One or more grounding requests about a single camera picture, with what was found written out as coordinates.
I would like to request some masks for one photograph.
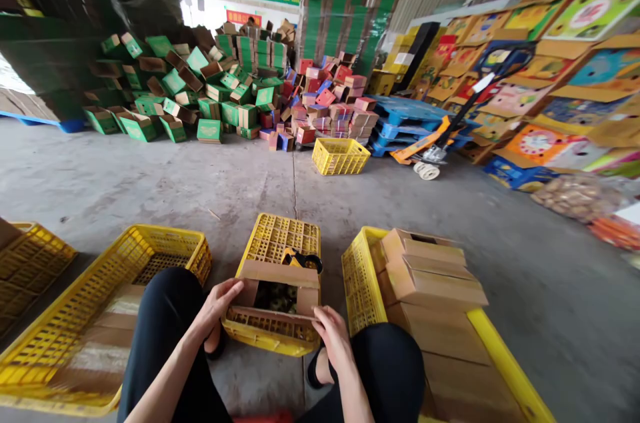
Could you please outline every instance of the person's left hand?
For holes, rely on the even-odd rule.
[[[244,287],[245,283],[242,280],[230,278],[211,289],[205,304],[191,323],[199,339],[204,340],[210,335],[220,317],[227,311],[227,307]]]

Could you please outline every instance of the concrete floor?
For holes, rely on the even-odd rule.
[[[145,144],[0,119],[0,214],[36,220],[83,253],[43,300],[134,223],[203,231],[209,284],[219,282],[235,273],[257,214],[271,212],[321,227],[323,299],[345,314],[340,256],[363,225],[441,234],[462,242],[487,314],[558,421],[638,421],[640,275],[580,224],[455,155],[428,183],[391,159],[371,159],[359,176],[321,177],[311,152],[224,141]],[[212,373],[231,414],[300,413],[319,397],[303,368],[234,342]],[[68,418],[0,408],[0,420]]]

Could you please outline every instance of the foot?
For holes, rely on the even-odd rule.
[[[331,371],[329,371],[329,356],[326,348],[322,348],[318,353],[318,358],[315,361],[315,377],[322,384],[335,383],[331,376]]]
[[[213,327],[213,330],[211,331],[210,335],[205,340],[206,353],[215,352],[215,349],[218,347],[218,344],[220,343],[221,329],[222,329],[222,325],[219,322]]]

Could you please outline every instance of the pallet jack handle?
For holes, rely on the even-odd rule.
[[[509,78],[514,73],[518,73],[520,70],[525,68],[529,62],[531,62],[531,59],[535,54],[536,43],[537,42],[534,41],[506,43],[500,47],[492,49],[490,53],[486,54],[482,60],[480,60],[478,63],[479,79],[478,83],[473,86],[473,95],[471,95],[469,100],[467,100],[460,111],[453,117],[449,128],[445,130],[440,138],[435,141],[435,145],[440,148],[444,148],[447,145],[449,136],[451,133],[462,127],[460,123],[464,121],[467,113],[475,105],[475,102],[478,100],[480,94],[485,88],[493,83],[499,82],[500,80]],[[487,60],[489,60],[490,56],[495,55],[496,53],[498,54],[496,59],[501,59],[502,61],[496,64],[492,71],[483,75],[482,67],[486,64]],[[516,60],[519,55],[524,55],[524,60],[522,60],[522,62],[514,63],[514,60]]]

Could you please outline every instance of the hand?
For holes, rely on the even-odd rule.
[[[320,320],[311,324],[327,347],[327,355],[336,373],[351,370],[355,366],[347,324],[330,306],[316,306],[313,314]]]
[[[245,287],[245,283],[238,278],[230,278],[220,284],[215,285],[205,304],[191,323],[198,339],[204,341],[215,328],[220,317],[227,312],[227,308],[233,299]]]

